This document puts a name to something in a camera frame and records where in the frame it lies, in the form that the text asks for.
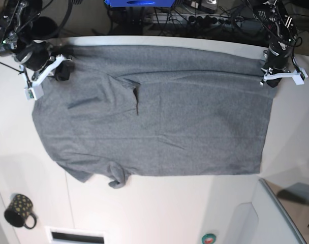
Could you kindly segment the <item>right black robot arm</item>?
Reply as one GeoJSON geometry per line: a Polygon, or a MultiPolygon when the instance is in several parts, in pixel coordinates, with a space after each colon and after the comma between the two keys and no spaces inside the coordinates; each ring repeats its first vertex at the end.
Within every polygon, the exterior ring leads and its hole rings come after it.
{"type": "Polygon", "coordinates": [[[0,57],[12,56],[19,63],[20,74],[33,71],[32,78],[26,81],[28,86],[55,63],[56,53],[52,50],[49,39],[57,38],[72,12],[74,1],[68,1],[64,18],[56,24],[51,18],[41,13],[51,4],[43,1],[6,1],[0,13],[0,57]]]}

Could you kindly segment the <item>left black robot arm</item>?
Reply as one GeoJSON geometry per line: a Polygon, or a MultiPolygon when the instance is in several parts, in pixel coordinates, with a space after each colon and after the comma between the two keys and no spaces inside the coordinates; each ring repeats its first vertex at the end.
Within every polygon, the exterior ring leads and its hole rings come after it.
{"type": "Polygon", "coordinates": [[[269,34],[268,49],[264,51],[265,63],[261,85],[277,87],[283,78],[291,78],[296,85],[303,85],[307,73],[294,56],[294,50],[301,45],[293,18],[282,1],[244,1],[254,18],[269,34]]]}

